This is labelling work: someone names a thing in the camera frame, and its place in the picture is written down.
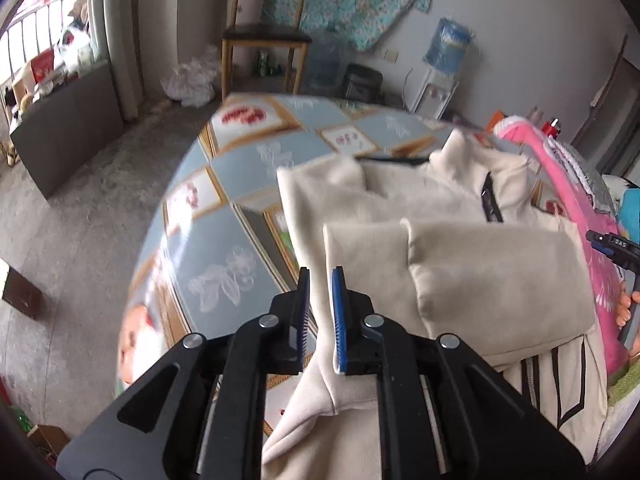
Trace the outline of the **person's right hand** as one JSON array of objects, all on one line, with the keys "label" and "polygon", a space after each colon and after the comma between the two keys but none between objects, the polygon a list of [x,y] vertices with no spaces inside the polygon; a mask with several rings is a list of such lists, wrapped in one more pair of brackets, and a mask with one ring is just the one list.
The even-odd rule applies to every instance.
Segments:
[{"label": "person's right hand", "polygon": [[[640,302],[640,294],[638,292],[632,292],[628,294],[627,285],[625,282],[620,284],[620,298],[618,298],[615,314],[616,314],[616,325],[619,328],[625,327],[628,322],[631,320],[630,308],[632,304],[639,304]],[[636,338],[634,338],[634,344],[631,349],[628,351],[628,356],[631,361],[637,361],[639,359],[640,353],[640,335],[637,334]]]}]

